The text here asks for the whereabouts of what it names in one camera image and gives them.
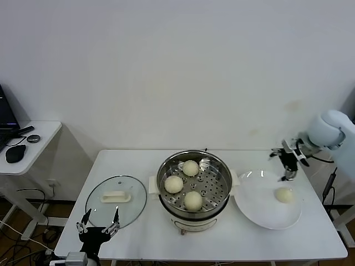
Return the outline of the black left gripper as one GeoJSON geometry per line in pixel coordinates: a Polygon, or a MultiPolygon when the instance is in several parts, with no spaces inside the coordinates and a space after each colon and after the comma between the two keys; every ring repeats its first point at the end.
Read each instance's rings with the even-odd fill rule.
{"type": "Polygon", "coordinates": [[[76,223],[77,231],[79,232],[79,240],[82,242],[81,252],[85,252],[87,255],[97,256],[100,251],[100,247],[103,243],[108,242],[117,231],[120,229],[119,222],[119,207],[116,206],[113,221],[111,225],[105,227],[88,227],[86,225],[89,221],[90,208],[80,222],[76,223]]]}

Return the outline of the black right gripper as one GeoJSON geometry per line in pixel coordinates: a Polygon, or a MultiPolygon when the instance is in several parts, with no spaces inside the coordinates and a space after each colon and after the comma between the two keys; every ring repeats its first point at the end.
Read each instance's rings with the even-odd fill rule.
{"type": "Polygon", "coordinates": [[[274,148],[271,149],[268,160],[271,160],[274,157],[281,160],[281,163],[285,168],[284,175],[278,179],[278,182],[293,181],[297,175],[298,169],[298,160],[294,154],[287,153],[283,148],[274,148]]]}

